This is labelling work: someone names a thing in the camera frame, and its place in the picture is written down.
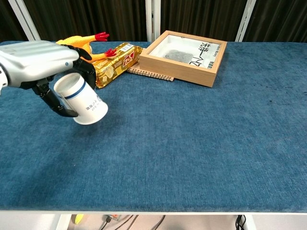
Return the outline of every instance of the white mug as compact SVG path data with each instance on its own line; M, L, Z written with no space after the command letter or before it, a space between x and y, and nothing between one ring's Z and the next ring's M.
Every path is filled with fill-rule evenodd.
M102 119L108 106L79 73L70 73L60 78L54 85L54 91L67 109L74 110L79 116L75 122L89 125Z

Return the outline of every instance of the dark curtain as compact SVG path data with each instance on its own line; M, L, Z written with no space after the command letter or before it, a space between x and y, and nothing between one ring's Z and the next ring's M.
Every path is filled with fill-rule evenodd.
M27 37L18 22L8 0L0 0L0 42L27 41Z
M161 0L161 33L234 41L247 0Z
M307 42L307 0L257 0L243 41Z
M99 32L109 41L146 41L145 0L24 0L43 40Z

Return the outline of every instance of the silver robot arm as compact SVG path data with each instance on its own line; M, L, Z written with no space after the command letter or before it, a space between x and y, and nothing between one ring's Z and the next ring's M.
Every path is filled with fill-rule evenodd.
M30 41L0 46L0 93L3 87L32 89L49 107L61 116L75 117L75 111L62 106L49 88L54 75L69 69L82 74L94 88L96 72L83 49L58 45L49 41Z

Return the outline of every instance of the rubber chicken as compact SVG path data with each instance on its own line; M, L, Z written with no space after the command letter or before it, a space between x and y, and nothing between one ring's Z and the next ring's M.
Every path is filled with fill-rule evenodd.
M99 33L99 34L95 34L95 35L92 35L92 36L86 36L86 37L72 36L72 37L66 38L64 40L59 40L56 43L59 44L59 45L70 45L70 46L74 46L76 48L84 49L92 57L92 60L90 60L90 61L85 60L85 59L84 60L89 62L89 63L93 63L94 61L105 59L105 58L112 57L112 56L116 55L115 49L113 49L113 50L109 49L107 52L102 53L102 54L93 54L92 53L92 48L90 46L90 42L93 42L93 41L105 42L105 41L107 41L108 37L109 37L109 34L102 32L102 33Z

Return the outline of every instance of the black cable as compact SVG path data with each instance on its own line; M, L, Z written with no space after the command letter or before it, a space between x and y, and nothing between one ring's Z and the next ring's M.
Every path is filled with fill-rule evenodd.
M133 217L133 215L131 215L128 220L126 220L124 223L122 223L120 226L118 226L117 228L115 228L114 230L118 230L120 229L124 224L126 224L131 218Z
M103 230L105 227L106 227L106 225L108 224L108 223L110 223L110 221L111 221L111 217L110 216L107 216L107 218L106 218L106 223L102 226L102 228L100 229L100 230Z
M139 217L139 215L136 215L135 218L133 219L133 221L131 222L131 224L129 225L129 227L127 228L127 230L130 230L130 228L132 227L132 225L134 224L136 218Z
M244 230L244 224L246 222L246 217L244 215L238 215L236 219L236 230Z
M153 230L157 230L158 227L162 224L163 220L165 219L165 215L163 215L163 217L161 218L161 220L159 221L159 223L157 223L157 225L155 226L155 228Z

